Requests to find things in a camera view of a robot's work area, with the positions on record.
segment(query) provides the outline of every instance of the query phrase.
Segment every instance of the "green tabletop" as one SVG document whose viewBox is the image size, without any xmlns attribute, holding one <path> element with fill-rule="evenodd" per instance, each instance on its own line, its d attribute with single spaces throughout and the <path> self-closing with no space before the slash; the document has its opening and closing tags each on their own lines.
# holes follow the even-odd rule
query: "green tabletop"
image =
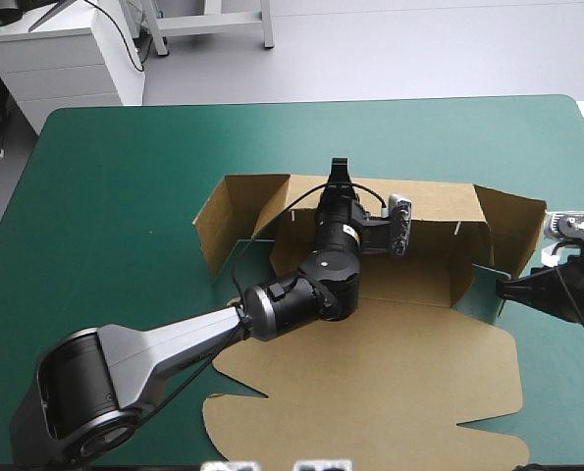
<svg viewBox="0 0 584 471">
<path fill-rule="evenodd" d="M 0 224 L 0 463 L 43 349 L 82 327 L 145 329 L 234 295 L 227 275 L 210 281 L 191 226 L 224 174 L 325 174 L 334 156 L 353 176 L 473 182 L 584 209 L 584 122 L 564 96 L 58 111 Z M 267 249 L 247 277 L 268 275 Z M 581 329 L 513 303 L 498 324 L 517 340 L 525 405 L 472 426 L 520 436 L 534 461 L 584 462 Z M 217 457 L 201 401 L 241 390 L 208 370 L 102 462 Z"/>
</svg>

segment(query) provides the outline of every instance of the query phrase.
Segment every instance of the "metal frame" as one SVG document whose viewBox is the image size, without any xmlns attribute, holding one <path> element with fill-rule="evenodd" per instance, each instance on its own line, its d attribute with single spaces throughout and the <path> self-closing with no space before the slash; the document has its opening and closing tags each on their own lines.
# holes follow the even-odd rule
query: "metal frame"
<svg viewBox="0 0 584 471">
<path fill-rule="evenodd" d="M 162 18 L 156 0 L 141 0 L 147 25 L 154 41 L 156 53 L 167 56 L 165 38 L 212 32 L 246 31 L 263 28 L 263 45 L 274 47 L 270 0 L 261 0 L 261 10 L 256 12 L 222 13 L 222 0 L 205 0 L 203 15 Z"/>
</svg>

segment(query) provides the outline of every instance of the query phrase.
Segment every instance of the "cable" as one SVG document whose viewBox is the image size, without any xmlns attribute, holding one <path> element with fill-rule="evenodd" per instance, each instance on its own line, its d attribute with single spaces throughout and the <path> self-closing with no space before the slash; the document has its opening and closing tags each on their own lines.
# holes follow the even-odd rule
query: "cable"
<svg viewBox="0 0 584 471">
<path fill-rule="evenodd" d="M 242 324 L 241 324 L 241 322 L 239 322 L 231 330 L 231 333 L 224 339 L 224 341 L 220 342 L 219 347 L 213 353 L 211 353 L 208 357 L 206 357 L 206 359 L 204 361 L 202 361 L 202 363 L 200 363 L 200 366 L 198 366 L 197 369 L 193 373 L 191 373 L 167 397 L 165 397 L 165 399 L 163 399 L 163 401 L 158 405 L 158 407 L 156 407 L 149 414 L 147 414 L 145 417 L 143 417 L 141 419 L 141 421 L 138 423 L 137 427 L 138 428 L 142 427 L 147 422 L 149 422 L 156 414 L 158 414 L 161 410 L 163 410 L 163 408 L 165 408 L 165 406 L 167 404 L 169 404 L 172 400 L 174 400 L 178 394 L 180 394 L 182 391 L 184 391 L 187 386 L 189 386 L 198 376 L 200 376 L 200 374 L 206 369 L 206 367 L 208 367 L 211 363 L 213 363 L 213 360 L 215 360 L 215 358 L 217 358 L 217 356 L 222 352 L 222 350 L 231 344 L 231 341 L 233 341 L 235 336 L 238 334 L 239 330 L 241 329 L 241 326 L 242 326 Z"/>
<path fill-rule="evenodd" d="M 90 2 L 89 0 L 83 0 L 84 3 L 88 3 L 91 7 L 96 8 L 97 10 L 99 10 L 100 12 L 102 12 L 106 18 L 108 18 L 111 23 L 115 26 L 115 28 L 117 29 L 117 32 L 119 33 L 119 35 L 122 37 L 122 41 L 124 42 L 124 46 L 126 46 L 126 51 L 128 52 L 128 58 L 131 60 L 131 63 L 133 64 L 134 69 L 137 72 L 143 72 L 145 71 L 145 68 L 143 67 L 143 64 L 141 63 L 141 67 L 139 67 L 136 62 L 133 59 L 133 54 L 131 53 L 131 49 L 130 47 L 128 47 L 128 43 L 126 42 L 126 37 L 124 36 L 124 33 L 122 32 L 122 29 L 119 27 L 119 25 L 117 25 L 117 22 L 115 21 L 115 19 L 113 19 L 113 17 L 111 17 L 108 12 L 106 10 L 104 10 L 102 7 L 100 7 L 99 5 L 95 5 L 93 2 Z"/>
<path fill-rule="evenodd" d="M 566 285 L 566 282 L 564 281 L 564 278 L 562 277 L 562 273 L 559 271 L 558 265 L 556 265 L 556 273 L 557 273 L 557 278 L 559 279 L 559 282 L 561 283 L 562 287 L 564 288 L 564 292 L 566 293 L 566 297 L 568 298 L 568 302 L 570 302 L 570 305 L 572 306 L 573 310 L 575 311 L 575 315 L 577 316 L 577 320 L 584 328 L 584 316 L 582 316 L 582 313 L 579 310 L 579 306 L 575 302 L 575 298 L 573 297 L 570 290 L 568 289 L 568 286 Z"/>
<path fill-rule="evenodd" d="M 279 214 L 277 214 L 276 216 L 274 216 L 274 218 L 272 218 L 261 229 L 259 229 L 248 240 L 248 242 L 243 246 L 243 248 L 241 249 L 241 252 L 239 253 L 238 257 L 233 262 L 233 267 L 231 269 L 231 278 L 233 279 L 233 285 L 235 285 L 235 288 L 237 289 L 237 292 L 239 294 L 239 298 L 241 299 L 241 306 L 243 308 L 245 308 L 245 299 L 243 298 L 243 289 L 241 288 L 241 285 L 239 284 L 239 280 L 237 278 L 237 265 L 238 265 L 239 261 L 241 260 L 241 258 L 243 257 L 243 254 L 252 245 L 252 243 L 255 240 L 257 240 L 261 234 L 263 234 L 263 232 L 265 232 L 267 229 L 269 229 L 274 223 L 276 223 L 281 218 L 281 216 L 283 216 L 288 211 L 290 211 L 296 204 L 298 204 L 300 201 L 302 201 L 304 198 L 306 198 L 310 194 L 316 192 L 318 189 L 322 189 L 322 188 L 325 188 L 327 186 L 332 186 L 332 185 L 334 185 L 334 186 L 353 186 L 355 188 L 363 189 L 364 191 L 367 191 L 368 193 L 370 193 L 371 195 L 373 195 L 375 198 L 377 198 L 381 202 L 381 207 L 382 208 L 385 208 L 386 207 L 386 202 L 381 197 L 381 195 L 379 193 L 377 193 L 376 191 L 368 188 L 367 186 L 364 186 L 363 184 L 359 184 L 359 183 L 352 183 L 352 182 L 326 182 L 326 183 L 318 184 L 317 186 L 314 186 L 313 188 L 311 188 L 308 191 L 306 191 L 305 193 L 303 193 L 301 196 L 299 196 L 297 199 L 295 199 L 292 203 L 290 203 L 283 211 L 281 211 Z"/>
<path fill-rule="evenodd" d="M 148 38 L 147 41 L 147 47 L 145 48 L 145 54 L 143 55 L 143 59 L 141 59 L 141 66 L 143 67 L 143 64 L 145 64 L 145 61 L 147 61 L 147 56 L 150 55 L 150 49 L 152 48 L 152 35 L 150 34 L 150 37 Z"/>
</svg>

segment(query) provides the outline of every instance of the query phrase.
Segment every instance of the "white cabinet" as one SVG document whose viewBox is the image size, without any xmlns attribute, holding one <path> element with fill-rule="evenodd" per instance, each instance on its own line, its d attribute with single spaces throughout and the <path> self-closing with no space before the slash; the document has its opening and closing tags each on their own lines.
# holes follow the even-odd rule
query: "white cabinet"
<svg viewBox="0 0 584 471">
<path fill-rule="evenodd" d="M 119 1 L 98 4 L 120 26 L 140 68 Z M 49 8 L 0 27 L 0 77 L 34 130 L 59 108 L 140 105 L 145 74 L 110 20 L 80 1 L 27 32 Z"/>
</svg>

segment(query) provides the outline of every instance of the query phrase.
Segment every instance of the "cardboard box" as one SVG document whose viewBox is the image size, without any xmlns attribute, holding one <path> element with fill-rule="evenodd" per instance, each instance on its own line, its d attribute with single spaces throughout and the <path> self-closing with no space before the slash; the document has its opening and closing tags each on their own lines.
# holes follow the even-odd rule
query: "cardboard box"
<svg viewBox="0 0 584 471">
<path fill-rule="evenodd" d="M 248 238 L 326 177 L 229 175 L 194 220 L 215 276 Z M 458 424 L 516 412 L 522 392 L 513 338 L 451 309 L 472 264 L 518 275 L 538 242 L 546 205 L 470 183 L 361 179 L 408 196 L 408 254 L 362 259 L 359 309 L 267 343 L 242 342 L 215 362 L 268 398 L 215 396 L 207 431 L 229 459 L 289 470 L 301 458 L 352 458 L 357 469 L 509 470 L 527 461 L 518 438 Z M 380 214 L 374 197 L 358 191 Z M 271 262 L 295 270 L 312 247 L 320 191 L 281 218 Z"/>
</svg>

